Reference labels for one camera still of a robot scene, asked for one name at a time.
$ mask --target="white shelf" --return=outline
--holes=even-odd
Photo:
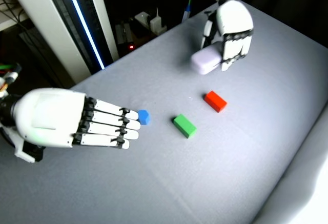
[[[16,8],[13,9],[13,12],[16,16],[18,16],[19,12],[21,11],[22,8]],[[7,15],[9,15],[10,17],[13,17],[12,14],[10,13],[10,11],[6,11],[5,12]],[[28,18],[27,14],[25,14],[24,12],[20,14],[20,21],[24,21]],[[10,28],[11,26],[14,26],[16,24],[15,21],[13,21],[12,19],[6,17],[5,15],[3,15],[2,13],[0,13],[0,32]]]

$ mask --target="table surface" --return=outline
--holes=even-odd
[[[73,88],[149,111],[130,149],[47,148],[31,165],[0,141],[0,222],[251,222],[328,99],[328,50],[248,9],[250,52],[226,72],[190,68],[201,13]],[[202,99],[211,90],[228,102],[219,114]]]

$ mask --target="gray table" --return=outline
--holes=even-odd
[[[0,141],[0,223],[251,222],[328,99],[328,50],[249,10],[249,55],[227,72],[190,69],[199,14],[74,87],[150,112],[129,150],[48,148],[31,165]],[[210,90],[222,113],[202,100]],[[172,124],[180,113],[191,139]]]

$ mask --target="toy block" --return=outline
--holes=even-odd
[[[147,112],[147,110],[139,110],[138,114],[139,114],[140,124],[141,125],[148,125],[148,123],[150,122],[150,115]]]
[[[220,112],[225,108],[227,102],[223,100],[219,95],[214,91],[209,92],[205,96],[205,102],[208,103],[216,112]]]
[[[173,120],[174,125],[186,138],[190,138],[196,132],[196,127],[184,116],[179,115]]]

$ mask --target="blue light strip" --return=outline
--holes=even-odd
[[[98,62],[100,64],[100,67],[101,67],[101,69],[105,69],[104,64],[103,64],[103,61],[100,58],[100,55],[99,55],[98,50],[97,50],[97,47],[96,47],[96,45],[95,45],[95,43],[93,41],[93,38],[92,38],[92,36],[90,34],[90,31],[89,31],[89,28],[87,26],[86,20],[84,19],[83,15],[82,15],[82,12],[81,12],[80,7],[79,7],[79,5],[77,3],[77,0],[72,0],[72,1],[73,1],[73,4],[74,4],[74,7],[76,9],[76,12],[78,14],[78,17],[80,18],[80,20],[82,22],[82,25],[83,25],[83,28],[84,28],[84,30],[85,30],[85,32],[86,32],[86,34],[88,36],[88,39],[89,39],[89,41],[91,43],[92,49],[93,49],[94,53],[96,54],[96,57],[97,57]]]

